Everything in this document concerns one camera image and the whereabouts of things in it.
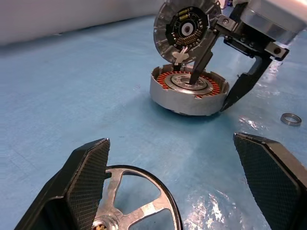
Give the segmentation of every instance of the blue mat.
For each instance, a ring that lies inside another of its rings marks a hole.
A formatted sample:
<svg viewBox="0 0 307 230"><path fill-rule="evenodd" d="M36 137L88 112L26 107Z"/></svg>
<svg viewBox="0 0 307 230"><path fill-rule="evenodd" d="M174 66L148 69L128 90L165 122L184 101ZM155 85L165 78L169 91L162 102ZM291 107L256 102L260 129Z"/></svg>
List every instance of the blue mat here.
<svg viewBox="0 0 307 230"><path fill-rule="evenodd" d="M184 117L149 96L151 71L166 64L154 47L153 23L143 17L1 48L0 229L15 227L75 148L104 137L111 140L108 164L156 175L186 229L270 229L232 137L239 131L274 139L307 166L307 33L229 110ZM213 53L208 70L231 85L253 63L222 41ZM281 123L286 112L302 126ZM116 204L128 213L158 196L152 188L127 176ZM164 211L132 229L172 229L170 218Z"/></svg>

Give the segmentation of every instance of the metal ring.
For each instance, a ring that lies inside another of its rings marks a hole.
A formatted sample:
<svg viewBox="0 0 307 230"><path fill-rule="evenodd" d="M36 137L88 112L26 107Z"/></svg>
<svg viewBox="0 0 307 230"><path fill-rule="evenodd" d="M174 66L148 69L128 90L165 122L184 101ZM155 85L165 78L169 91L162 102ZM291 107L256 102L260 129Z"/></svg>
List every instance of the metal ring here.
<svg viewBox="0 0 307 230"><path fill-rule="evenodd" d="M289 121L287 118L292 118L295 121ZM280 120L289 126L300 126L302 123L302 119L299 116L290 113L283 114Z"/></svg>
<svg viewBox="0 0 307 230"><path fill-rule="evenodd" d="M149 204L124 215L120 210L114 207L116 193L122 176L124 175L140 176L149 180L160 190L160 197ZM115 165L107 167L106 178L110 178L107 188L107 199L103 205L99 205L98 207L92 226L93 230L98 226L105 226L108 230L128 230L132 225L164 209L168 209L171 212L175 230L183 230L181 216L174 198L167 187L154 175L137 167Z"/></svg>

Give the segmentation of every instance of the blue floor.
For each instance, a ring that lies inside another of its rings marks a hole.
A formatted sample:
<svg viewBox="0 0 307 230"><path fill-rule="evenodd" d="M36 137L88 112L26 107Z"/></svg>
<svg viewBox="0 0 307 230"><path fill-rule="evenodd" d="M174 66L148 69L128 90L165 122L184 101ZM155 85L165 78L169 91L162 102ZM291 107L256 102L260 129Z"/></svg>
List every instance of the blue floor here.
<svg viewBox="0 0 307 230"><path fill-rule="evenodd" d="M14 228L75 148L104 137L111 140L108 164L156 175L173 193L186 229L270 229L232 137L239 131L277 140L307 166L307 32L235 106L184 117L149 96L152 69L166 64L154 47L153 23L143 17L0 49L1 230ZM213 53L208 69L231 84L253 62L221 41ZM286 112L299 115L302 126L281 123ZM127 176L116 204L132 211L157 196L151 188ZM133 229L171 226L166 211Z"/></svg>

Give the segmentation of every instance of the white wall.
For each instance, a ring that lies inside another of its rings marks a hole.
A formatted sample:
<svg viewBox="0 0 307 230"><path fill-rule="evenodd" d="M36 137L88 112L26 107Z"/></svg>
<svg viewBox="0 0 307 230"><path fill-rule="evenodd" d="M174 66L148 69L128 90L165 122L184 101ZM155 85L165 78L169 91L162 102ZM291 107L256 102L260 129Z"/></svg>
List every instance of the white wall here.
<svg viewBox="0 0 307 230"><path fill-rule="evenodd" d="M0 0L0 45L156 14L165 0Z"/></svg>

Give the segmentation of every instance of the textured gripper pad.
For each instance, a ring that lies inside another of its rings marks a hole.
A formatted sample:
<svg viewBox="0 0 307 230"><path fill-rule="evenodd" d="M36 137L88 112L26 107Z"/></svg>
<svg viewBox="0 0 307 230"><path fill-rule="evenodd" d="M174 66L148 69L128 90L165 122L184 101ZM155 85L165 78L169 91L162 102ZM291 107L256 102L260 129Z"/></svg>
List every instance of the textured gripper pad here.
<svg viewBox="0 0 307 230"><path fill-rule="evenodd" d="M271 229L290 229L300 200L298 184L263 145L238 135L234 142L250 190Z"/></svg>
<svg viewBox="0 0 307 230"><path fill-rule="evenodd" d="M110 142L103 139L89 151L67 191L67 199L80 230L92 229L102 198Z"/></svg>

